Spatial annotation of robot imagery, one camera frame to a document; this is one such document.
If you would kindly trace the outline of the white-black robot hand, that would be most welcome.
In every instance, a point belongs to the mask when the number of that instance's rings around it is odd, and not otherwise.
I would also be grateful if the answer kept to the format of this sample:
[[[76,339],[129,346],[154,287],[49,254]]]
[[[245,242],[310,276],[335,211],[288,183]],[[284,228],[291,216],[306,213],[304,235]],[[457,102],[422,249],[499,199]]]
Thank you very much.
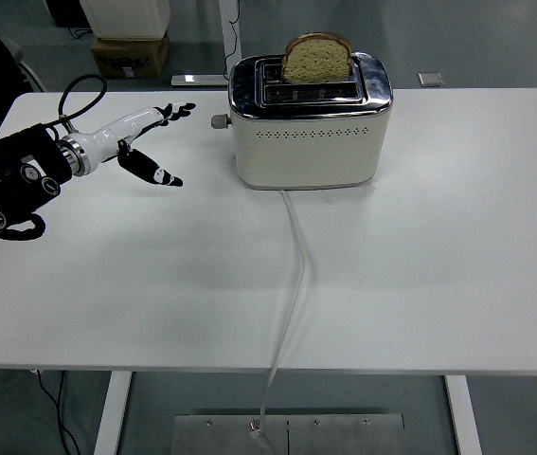
[[[75,152],[78,168],[73,174],[87,175],[94,172],[100,163],[116,157],[122,169],[147,183],[182,187],[181,178],[167,172],[132,144],[153,128],[168,126],[170,122],[188,117],[195,108],[193,102],[169,103],[164,108],[147,107],[119,118],[93,134],[70,134],[69,138],[78,146]]]

